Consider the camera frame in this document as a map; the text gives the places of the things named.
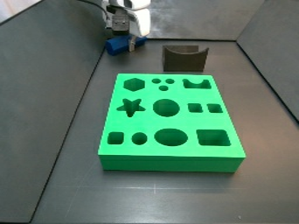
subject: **green foam block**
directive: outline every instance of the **green foam block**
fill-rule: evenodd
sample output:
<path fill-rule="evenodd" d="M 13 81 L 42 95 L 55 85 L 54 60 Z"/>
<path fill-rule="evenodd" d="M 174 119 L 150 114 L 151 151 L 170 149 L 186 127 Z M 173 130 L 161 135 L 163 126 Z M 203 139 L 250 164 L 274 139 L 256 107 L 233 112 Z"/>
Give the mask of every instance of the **green foam block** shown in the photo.
<path fill-rule="evenodd" d="M 246 153 L 213 76 L 119 74 L 98 154 L 105 170 L 236 172 Z"/>

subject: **dark gray curved object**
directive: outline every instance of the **dark gray curved object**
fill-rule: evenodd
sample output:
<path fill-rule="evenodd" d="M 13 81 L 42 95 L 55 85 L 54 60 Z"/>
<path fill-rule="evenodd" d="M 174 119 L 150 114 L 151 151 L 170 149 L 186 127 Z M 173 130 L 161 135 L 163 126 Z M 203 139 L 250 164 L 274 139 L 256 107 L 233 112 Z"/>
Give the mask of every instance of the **dark gray curved object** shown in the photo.
<path fill-rule="evenodd" d="M 163 70 L 166 72 L 202 72 L 210 48 L 199 52 L 198 45 L 165 45 Z"/>

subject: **oval hole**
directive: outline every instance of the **oval hole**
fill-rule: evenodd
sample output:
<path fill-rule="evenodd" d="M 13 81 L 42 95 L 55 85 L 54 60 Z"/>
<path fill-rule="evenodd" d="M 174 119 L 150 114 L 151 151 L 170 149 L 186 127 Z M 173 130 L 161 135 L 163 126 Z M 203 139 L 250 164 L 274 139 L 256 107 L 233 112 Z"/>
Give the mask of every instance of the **oval hole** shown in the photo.
<path fill-rule="evenodd" d="M 154 139 L 159 144 L 178 146 L 187 142 L 189 137 L 179 129 L 161 129 L 157 131 Z"/>

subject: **gray table surface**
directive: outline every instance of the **gray table surface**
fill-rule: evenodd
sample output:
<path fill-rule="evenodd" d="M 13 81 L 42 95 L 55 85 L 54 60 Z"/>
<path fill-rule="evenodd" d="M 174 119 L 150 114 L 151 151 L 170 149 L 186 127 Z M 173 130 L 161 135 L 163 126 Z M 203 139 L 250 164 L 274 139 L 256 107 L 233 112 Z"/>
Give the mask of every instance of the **gray table surface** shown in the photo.
<path fill-rule="evenodd" d="M 269 0 L 238 43 L 299 122 L 299 1 Z"/>
<path fill-rule="evenodd" d="M 98 149 L 119 73 L 163 73 L 163 45 L 210 48 L 213 74 L 248 159 L 236 174 L 103 171 Z M 149 40 L 105 54 L 33 223 L 299 222 L 299 129 L 233 42 Z"/>
<path fill-rule="evenodd" d="M 95 11 L 42 1 L 0 26 L 0 222 L 34 216 L 106 44 Z"/>

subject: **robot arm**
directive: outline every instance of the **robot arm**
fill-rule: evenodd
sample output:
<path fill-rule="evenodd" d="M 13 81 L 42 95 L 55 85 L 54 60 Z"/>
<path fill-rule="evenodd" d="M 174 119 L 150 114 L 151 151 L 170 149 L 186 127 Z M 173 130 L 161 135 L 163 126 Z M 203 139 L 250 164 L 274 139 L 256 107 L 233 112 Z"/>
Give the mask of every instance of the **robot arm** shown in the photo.
<path fill-rule="evenodd" d="M 135 39 L 149 35 L 151 30 L 151 14 L 147 7 L 151 0 L 103 0 L 102 7 L 107 9 L 111 20 L 107 27 L 117 35 L 131 34 Z"/>

